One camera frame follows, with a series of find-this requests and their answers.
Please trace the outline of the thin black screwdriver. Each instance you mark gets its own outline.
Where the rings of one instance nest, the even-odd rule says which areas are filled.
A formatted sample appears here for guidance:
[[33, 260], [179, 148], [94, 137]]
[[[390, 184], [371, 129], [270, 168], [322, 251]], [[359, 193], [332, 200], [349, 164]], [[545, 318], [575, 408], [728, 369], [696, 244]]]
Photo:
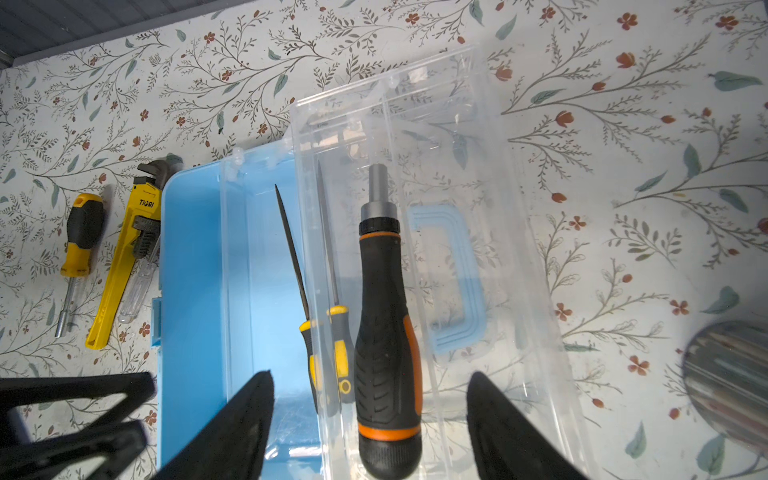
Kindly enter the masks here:
[[309, 377], [309, 383], [310, 383], [310, 387], [311, 387], [311, 393], [312, 393], [314, 408], [315, 408], [315, 410], [318, 410], [318, 405], [317, 405], [317, 403], [318, 403], [318, 395], [317, 395], [317, 385], [318, 385], [318, 381], [317, 381], [317, 367], [316, 367], [316, 361], [315, 361], [315, 356], [314, 356], [314, 349], [313, 349], [312, 339], [311, 339], [312, 319], [310, 318], [310, 310], [309, 310], [308, 299], [307, 299], [307, 295], [306, 295], [306, 291], [305, 291], [305, 286], [304, 286], [304, 279], [303, 279], [303, 275], [302, 275], [302, 272], [301, 272], [301, 266], [299, 264], [296, 248], [295, 248], [295, 245], [294, 245], [294, 239], [293, 239], [290, 223], [289, 223], [289, 220], [288, 220], [288, 215], [287, 215], [287, 212], [285, 210], [284, 202], [283, 202], [282, 195], [280, 193], [279, 187], [277, 185], [274, 185], [274, 189], [275, 189], [276, 200], [277, 200], [277, 204], [278, 204], [278, 208], [279, 208], [279, 213], [280, 213], [280, 217], [281, 217], [281, 222], [282, 222], [282, 226], [283, 226], [283, 230], [284, 230], [284, 235], [285, 235], [286, 242], [287, 242], [287, 245], [288, 245], [288, 250], [289, 250], [290, 259], [291, 259], [291, 263], [292, 263], [292, 268], [293, 268], [293, 271], [294, 271], [294, 274], [295, 274], [295, 278], [296, 278], [296, 282], [297, 282], [297, 287], [298, 287], [298, 291], [299, 291], [299, 297], [300, 297], [300, 301], [301, 301], [301, 305], [302, 305], [302, 309], [303, 309], [303, 313], [304, 313], [304, 317], [305, 317], [304, 322], [299, 327], [299, 331], [300, 331], [300, 334], [302, 336], [302, 339], [303, 339], [303, 342], [304, 342], [304, 345], [305, 345], [305, 350], [306, 350], [307, 371], [308, 371], [308, 377]]

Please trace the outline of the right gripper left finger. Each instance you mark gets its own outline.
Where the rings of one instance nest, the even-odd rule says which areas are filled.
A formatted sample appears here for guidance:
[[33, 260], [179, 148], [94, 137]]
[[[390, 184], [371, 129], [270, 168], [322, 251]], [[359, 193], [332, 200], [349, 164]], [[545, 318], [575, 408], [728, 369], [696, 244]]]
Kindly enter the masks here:
[[157, 479], [258, 479], [274, 410], [269, 371], [256, 373]]

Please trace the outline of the clear handle screwdriver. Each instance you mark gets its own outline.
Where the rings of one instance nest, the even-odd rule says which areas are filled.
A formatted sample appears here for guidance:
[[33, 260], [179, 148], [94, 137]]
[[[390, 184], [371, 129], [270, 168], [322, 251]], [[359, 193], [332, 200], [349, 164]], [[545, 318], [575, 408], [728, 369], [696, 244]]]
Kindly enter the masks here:
[[160, 244], [157, 239], [151, 253], [136, 261], [117, 314], [117, 320], [122, 324], [131, 323], [140, 313], [159, 265]]

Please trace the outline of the black orange screwdriver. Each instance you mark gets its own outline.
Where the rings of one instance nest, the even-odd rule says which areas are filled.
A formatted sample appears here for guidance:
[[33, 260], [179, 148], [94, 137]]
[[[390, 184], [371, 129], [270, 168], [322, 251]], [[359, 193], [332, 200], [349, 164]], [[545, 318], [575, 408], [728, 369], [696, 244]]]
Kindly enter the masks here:
[[400, 222], [385, 165], [369, 167], [361, 207], [362, 310], [355, 342], [359, 454], [376, 479], [405, 479], [422, 454], [423, 382], [401, 267]]

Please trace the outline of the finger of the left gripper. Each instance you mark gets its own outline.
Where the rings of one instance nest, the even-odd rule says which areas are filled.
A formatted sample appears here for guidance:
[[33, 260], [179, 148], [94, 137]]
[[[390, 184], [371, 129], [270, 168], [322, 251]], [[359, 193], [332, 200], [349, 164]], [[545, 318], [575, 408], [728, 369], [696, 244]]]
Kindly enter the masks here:
[[73, 463], [102, 457], [89, 479], [116, 479], [146, 448], [140, 421], [97, 426], [1, 449], [2, 479], [52, 479]]
[[121, 422], [155, 394], [148, 372], [89, 377], [5, 378], [1, 380], [1, 443], [30, 443], [16, 407], [69, 399], [125, 397], [87, 429]]

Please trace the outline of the yellow pipe wrench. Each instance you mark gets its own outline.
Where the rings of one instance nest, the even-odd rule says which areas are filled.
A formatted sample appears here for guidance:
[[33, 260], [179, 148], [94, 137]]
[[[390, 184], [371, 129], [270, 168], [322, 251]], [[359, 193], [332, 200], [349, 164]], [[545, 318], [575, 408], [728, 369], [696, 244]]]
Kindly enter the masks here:
[[99, 309], [85, 342], [92, 350], [108, 344], [135, 262], [151, 252], [160, 236], [162, 191], [174, 167], [158, 159], [140, 164], [138, 170], [143, 175], [133, 179]]

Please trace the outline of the light blue plastic tool box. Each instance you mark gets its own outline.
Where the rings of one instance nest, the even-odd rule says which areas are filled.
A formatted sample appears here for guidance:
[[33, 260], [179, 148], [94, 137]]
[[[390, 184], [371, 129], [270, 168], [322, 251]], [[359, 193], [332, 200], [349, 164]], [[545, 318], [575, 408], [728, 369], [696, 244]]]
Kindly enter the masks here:
[[[318, 203], [321, 165], [340, 301], [354, 354], [362, 310], [361, 207], [387, 168], [418, 341], [422, 454], [408, 479], [479, 479], [467, 390], [484, 373], [585, 476], [596, 472], [517, 174], [476, 47], [299, 101], [283, 140], [174, 176], [163, 194], [159, 465], [166, 466], [258, 372], [274, 382], [260, 479], [375, 479], [359, 454], [356, 399], [342, 404]], [[305, 317], [274, 185], [308, 299]]]

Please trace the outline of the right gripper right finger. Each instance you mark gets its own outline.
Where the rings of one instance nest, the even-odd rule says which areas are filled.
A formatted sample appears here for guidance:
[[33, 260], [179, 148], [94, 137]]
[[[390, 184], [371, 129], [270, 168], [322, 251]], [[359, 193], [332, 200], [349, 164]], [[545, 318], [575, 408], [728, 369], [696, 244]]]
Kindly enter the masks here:
[[466, 399], [481, 479], [586, 479], [484, 373], [473, 373]]

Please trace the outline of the yellow black stubby screwdriver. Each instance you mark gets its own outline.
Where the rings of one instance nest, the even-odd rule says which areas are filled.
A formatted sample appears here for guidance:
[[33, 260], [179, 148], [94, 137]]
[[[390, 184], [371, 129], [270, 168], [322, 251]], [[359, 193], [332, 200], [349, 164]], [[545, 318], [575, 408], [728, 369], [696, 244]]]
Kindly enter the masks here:
[[67, 326], [77, 279], [90, 274], [91, 253], [99, 241], [105, 222], [103, 199], [82, 193], [75, 199], [67, 223], [67, 251], [60, 274], [68, 279], [64, 301], [59, 312], [55, 337], [60, 338]]

